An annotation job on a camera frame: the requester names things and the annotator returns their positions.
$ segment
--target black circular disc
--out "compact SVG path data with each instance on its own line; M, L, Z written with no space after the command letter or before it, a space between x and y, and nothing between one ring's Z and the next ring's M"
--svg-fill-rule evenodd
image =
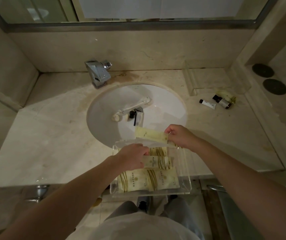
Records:
M253 72L255 72L257 75L262 77L272 77L274 76L274 71L272 68L270 68L268 65L264 64L254 64L252 66Z
M286 93L286 85L279 80L276 79L266 79L263 82L263 86L265 89L276 95L283 95Z

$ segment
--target white toothpaste tube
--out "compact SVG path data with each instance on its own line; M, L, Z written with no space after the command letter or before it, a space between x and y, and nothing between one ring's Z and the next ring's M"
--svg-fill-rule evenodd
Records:
M204 104L205 106L210 107L212 109L215 109L215 106L216 106L216 104L212 104L212 103L206 102L203 99L200 100L200 104Z

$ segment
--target gray pants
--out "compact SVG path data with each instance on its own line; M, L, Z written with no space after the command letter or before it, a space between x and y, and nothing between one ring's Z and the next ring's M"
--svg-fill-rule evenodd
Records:
M117 216L136 213L138 211L139 209L132 201L126 201L120 205L112 214L110 214L106 220ZM178 197L169 201L164 206L164 211L160 216L170 218L171 220L185 226L187 229L194 232L201 240L204 240L202 232L193 219L192 211L183 198Z

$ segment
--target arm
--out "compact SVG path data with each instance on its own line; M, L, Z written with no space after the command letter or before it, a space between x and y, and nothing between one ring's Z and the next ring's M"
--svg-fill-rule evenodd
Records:
M119 174L144 167L141 162L144 154L148 154L148 147L125 146L115 156L70 181L25 213L0 235L0 240L66 239Z
M170 133L170 141L201 157L266 239L286 239L286 187L265 178L181 125L170 125L165 133Z

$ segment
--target marble ledge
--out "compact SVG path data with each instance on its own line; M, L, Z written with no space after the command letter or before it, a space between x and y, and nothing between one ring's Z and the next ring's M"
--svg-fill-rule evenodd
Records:
M221 68L206 70L211 76L222 75ZM0 187L67 183L110 156L112 149L90 133L86 112L98 95L129 84L156 85L176 94L188 114L187 128L253 169L284 169L244 95L238 95L232 109L217 105L212 110L199 100L211 101L213 94L189 96L181 70L111 75L100 89L94 89L85 72L40 76L0 150ZM204 69L200 76L208 79ZM193 178L212 176L196 154L188 163Z

